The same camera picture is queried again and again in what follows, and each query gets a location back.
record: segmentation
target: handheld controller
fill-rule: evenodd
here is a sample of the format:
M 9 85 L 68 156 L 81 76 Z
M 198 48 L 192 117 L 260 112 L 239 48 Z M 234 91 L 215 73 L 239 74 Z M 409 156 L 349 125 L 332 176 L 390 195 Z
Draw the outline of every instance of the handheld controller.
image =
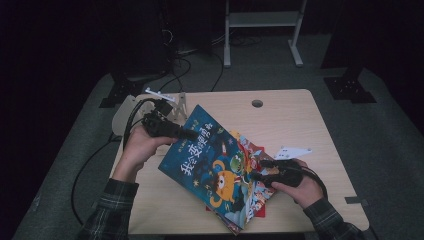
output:
M 272 182 L 280 182 L 291 187 L 297 187 L 303 180 L 302 168 L 294 160 L 261 160 L 259 165 L 265 168 L 277 167 L 277 174 L 262 175 L 258 172 L 252 173 L 252 178 L 271 187 Z

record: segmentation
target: left hand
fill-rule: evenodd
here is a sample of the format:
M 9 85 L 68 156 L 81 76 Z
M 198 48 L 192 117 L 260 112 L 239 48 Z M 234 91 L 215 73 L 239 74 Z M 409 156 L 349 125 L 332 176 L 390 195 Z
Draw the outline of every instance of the left hand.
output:
M 122 156 L 115 167 L 112 178 L 124 182 L 135 182 L 135 178 L 144 163 L 153 155 L 159 146 L 175 143 L 177 139 L 169 137 L 152 138 L 143 126 L 135 127 Z

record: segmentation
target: plaid sleeve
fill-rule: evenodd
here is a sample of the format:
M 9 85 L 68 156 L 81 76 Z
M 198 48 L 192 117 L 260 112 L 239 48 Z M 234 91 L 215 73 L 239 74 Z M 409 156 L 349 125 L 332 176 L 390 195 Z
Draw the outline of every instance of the plaid sleeve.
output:
M 109 179 L 96 210 L 77 239 L 128 239 L 128 223 L 137 189 L 137 183 Z
M 311 219 L 320 239 L 350 240 L 365 239 L 361 230 L 343 221 L 333 205 L 322 198 L 304 210 Z

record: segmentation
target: children's book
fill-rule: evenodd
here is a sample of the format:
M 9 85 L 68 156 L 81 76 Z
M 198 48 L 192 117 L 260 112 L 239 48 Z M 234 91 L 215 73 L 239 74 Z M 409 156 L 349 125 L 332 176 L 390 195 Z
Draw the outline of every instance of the children's book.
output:
M 242 135 L 224 129 L 200 105 L 184 128 L 196 131 L 198 138 L 174 143 L 159 169 L 201 199 L 237 235 L 275 192 L 250 177 L 252 171 L 268 174 L 259 161 L 272 158 Z

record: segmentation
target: magazine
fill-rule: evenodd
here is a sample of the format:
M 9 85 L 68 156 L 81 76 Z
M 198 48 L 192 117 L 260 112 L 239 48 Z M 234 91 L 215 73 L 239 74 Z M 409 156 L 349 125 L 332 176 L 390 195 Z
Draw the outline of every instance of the magazine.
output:
M 174 143 L 159 169 L 201 199 L 237 235 L 275 192 L 250 177 L 252 171 L 268 174 L 259 161 L 272 158 L 244 136 L 224 129 L 200 105 L 184 128 L 196 131 L 198 138 Z

